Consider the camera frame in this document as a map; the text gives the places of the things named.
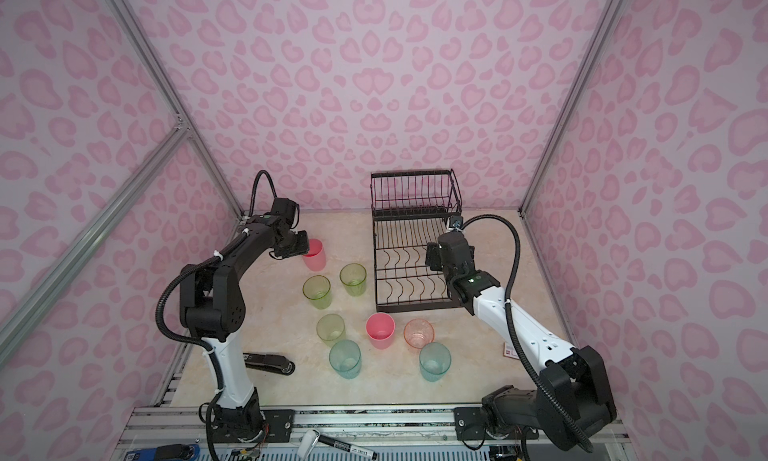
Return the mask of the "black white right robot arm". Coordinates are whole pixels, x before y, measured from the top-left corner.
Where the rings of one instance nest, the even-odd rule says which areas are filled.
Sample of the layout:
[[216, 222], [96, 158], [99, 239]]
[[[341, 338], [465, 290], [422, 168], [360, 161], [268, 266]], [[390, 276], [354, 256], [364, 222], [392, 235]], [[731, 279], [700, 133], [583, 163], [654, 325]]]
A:
[[474, 249], [460, 231], [426, 248], [426, 265], [442, 274], [451, 300], [490, 326], [513, 347], [534, 386], [504, 386], [481, 401], [485, 431], [525, 438], [541, 430], [557, 448], [593, 449], [591, 438], [617, 417], [606, 367], [591, 347], [577, 348], [527, 313], [511, 296], [520, 264], [513, 255], [507, 283], [475, 266]]

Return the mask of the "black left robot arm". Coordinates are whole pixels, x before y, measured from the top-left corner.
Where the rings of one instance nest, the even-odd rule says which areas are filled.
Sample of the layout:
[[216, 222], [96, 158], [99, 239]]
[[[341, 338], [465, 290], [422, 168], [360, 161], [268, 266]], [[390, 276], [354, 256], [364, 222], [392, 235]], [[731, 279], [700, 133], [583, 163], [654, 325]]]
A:
[[187, 277], [180, 283], [179, 319], [203, 349], [215, 380], [213, 398], [203, 415], [210, 441], [219, 436], [258, 443], [267, 437], [242, 349], [246, 305], [240, 280], [264, 253], [277, 260], [308, 253], [307, 234], [295, 230], [297, 218], [295, 207], [256, 215], [209, 261], [183, 270]]

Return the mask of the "green cup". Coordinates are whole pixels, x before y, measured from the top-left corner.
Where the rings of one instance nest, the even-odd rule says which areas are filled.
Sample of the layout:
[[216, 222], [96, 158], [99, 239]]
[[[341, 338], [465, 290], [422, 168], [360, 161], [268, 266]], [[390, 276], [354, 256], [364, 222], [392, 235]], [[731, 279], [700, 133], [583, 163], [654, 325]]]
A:
[[345, 265], [339, 274], [340, 281], [349, 296], [360, 297], [366, 292], [367, 270], [359, 263]]
[[318, 310], [325, 310], [332, 303], [331, 283], [323, 275], [308, 278], [302, 286], [302, 294]]

